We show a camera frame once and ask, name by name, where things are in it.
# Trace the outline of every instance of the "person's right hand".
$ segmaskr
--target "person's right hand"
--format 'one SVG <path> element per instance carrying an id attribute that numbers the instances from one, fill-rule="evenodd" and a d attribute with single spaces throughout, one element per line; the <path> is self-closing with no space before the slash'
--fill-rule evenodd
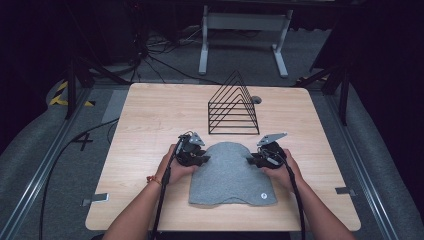
<path id="1" fill-rule="evenodd" d="M 290 151 L 288 149 L 283 149 L 283 151 L 287 155 L 287 159 L 286 159 L 287 164 L 293 170 L 296 183 L 303 181 L 303 177 L 302 177 L 302 174 L 300 173 L 299 166 L 297 165 L 296 161 L 293 159 Z M 261 169 L 270 178 L 276 179 L 281 185 L 283 185 L 283 187 L 287 188 L 290 192 L 293 192 L 293 187 L 292 187 L 290 176 L 289 176 L 289 173 L 287 172 L 286 166 L 283 165 L 277 169 L 270 169 L 266 167 L 263 167 Z"/>

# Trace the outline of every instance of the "bracelet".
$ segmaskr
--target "bracelet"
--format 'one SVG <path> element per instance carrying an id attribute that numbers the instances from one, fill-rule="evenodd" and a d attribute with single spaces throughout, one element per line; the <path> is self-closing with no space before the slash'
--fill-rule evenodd
<path id="1" fill-rule="evenodd" d="M 148 176 L 148 177 L 146 177 L 146 179 L 147 179 L 147 183 L 150 183 L 151 181 L 155 181 L 155 182 L 157 182 L 159 185 L 161 185 L 161 186 L 162 186 L 161 181 L 159 181 L 159 180 L 156 178 L 156 176 L 155 176 L 155 175 Z"/>

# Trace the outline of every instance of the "dark background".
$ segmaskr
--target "dark background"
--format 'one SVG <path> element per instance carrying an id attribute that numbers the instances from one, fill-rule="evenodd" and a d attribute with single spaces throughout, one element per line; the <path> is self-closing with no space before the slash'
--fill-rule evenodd
<path id="1" fill-rule="evenodd" d="M 1 1 L 0 154 L 47 109 L 46 95 L 64 77 L 73 55 L 99 65 L 131 62 L 138 51 L 133 44 L 136 34 L 140 43 L 149 28 L 156 28 L 172 40 L 184 27 L 199 24 L 199 6 L 134 4 Z M 351 83 L 423 217 L 423 16 L 415 2 L 367 1 L 365 5 L 370 10 L 298 11 L 292 27 L 333 29 L 315 67 L 349 60 Z"/>

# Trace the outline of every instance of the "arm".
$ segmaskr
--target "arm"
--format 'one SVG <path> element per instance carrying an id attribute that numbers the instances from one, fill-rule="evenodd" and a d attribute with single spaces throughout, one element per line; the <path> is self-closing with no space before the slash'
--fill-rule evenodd
<path id="1" fill-rule="evenodd" d="M 355 239 L 352 232 L 325 206 L 312 188 L 305 182 L 299 166 L 293 159 L 289 150 L 284 149 L 287 155 L 287 163 L 292 168 L 303 208 L 309 226 L 315 239 Z M 275 178 L 281 185 L 293 192 L 289 174 L 283 166 L 278 169 L 262 168 L 269 177 Z"/>
<path id="2" fill-rule="evenodd" d="M 171 145 L 168 153 L 163 156 L 155 174 L 157 179 L 162 179 L 174 148 L 175 145 Z M 195 166 L 183 167 L 177 161 L 172 161 L 169 184 L 177 182 L 184 175 L 193 173 L 196 168 Z M 148 183 L 112 222 L 103 239 L 145 239 L 160 191 L 159 183 L 155 181 Z"/>

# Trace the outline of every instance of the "wooden table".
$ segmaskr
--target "wooden table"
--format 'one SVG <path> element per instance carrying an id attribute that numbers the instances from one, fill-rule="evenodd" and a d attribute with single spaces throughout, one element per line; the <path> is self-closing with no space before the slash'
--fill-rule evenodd
<path id="1" fill-rule="evenodd" d="M 209 99 L 219 86 L 179 84 L 133 84 L 121 114 L 96 193 L 109 193 L 106 202 L 91 204 L 86 226 L 104 230 L 146 185 L 169 145 L 187 131 L 197 132 L 206 143 L 202 149 L 222 142 L 238 142 L 257 151 L 266 134 L 287 132 L 278 140 L 299 164 L 305 180 L 350 229 L 360 221 L 345 187 L 315 111 L 304 89 L 248 87 L 262 103 L 255 105 L 260 135 L 209 135 Z M 188 203 L 191 176 L 167 188 L 159 223 L 160 231 L 299 231 L 295 197 L 273 182 L 278 203 L 253 207 L 246 204 L 198 206 Z"/>

